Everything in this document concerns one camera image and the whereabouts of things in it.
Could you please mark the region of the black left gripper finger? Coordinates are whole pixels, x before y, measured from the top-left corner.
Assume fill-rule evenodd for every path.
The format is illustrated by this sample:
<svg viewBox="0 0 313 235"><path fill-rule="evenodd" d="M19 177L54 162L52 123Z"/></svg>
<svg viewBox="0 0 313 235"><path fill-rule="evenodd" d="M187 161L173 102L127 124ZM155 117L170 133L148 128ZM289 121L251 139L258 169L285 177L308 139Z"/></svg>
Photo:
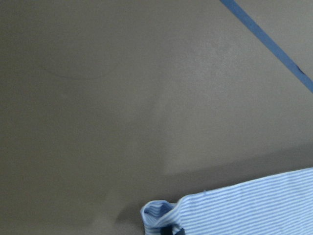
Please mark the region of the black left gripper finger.
<svg viewBox="0 0 313 235"><path fill-rule="evenodd" d="M181 228L180 230L175 231L175 227L171 225L171 226L161 228L160 234L161 235L184 235L184 229Z"/></svg>

